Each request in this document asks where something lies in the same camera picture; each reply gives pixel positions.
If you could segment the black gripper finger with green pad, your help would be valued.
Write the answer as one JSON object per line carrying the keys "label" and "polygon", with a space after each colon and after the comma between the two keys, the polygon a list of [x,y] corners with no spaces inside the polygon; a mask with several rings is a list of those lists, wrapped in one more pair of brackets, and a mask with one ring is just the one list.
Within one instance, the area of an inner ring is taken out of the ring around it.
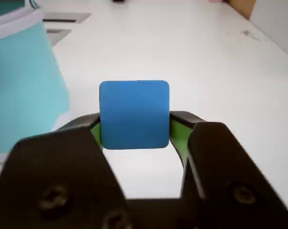
{"label": "black gripper finger with green pad", "polygon": [[288,229],[288,209],[229,128],[186,111],[187,161],[208,213],[222,229]]}
{"label": "black gripper finger with green pad", "polygon": [[99,114],[18,141],[0,173],[0,229],[130,229],[124,194],[92,129]]}

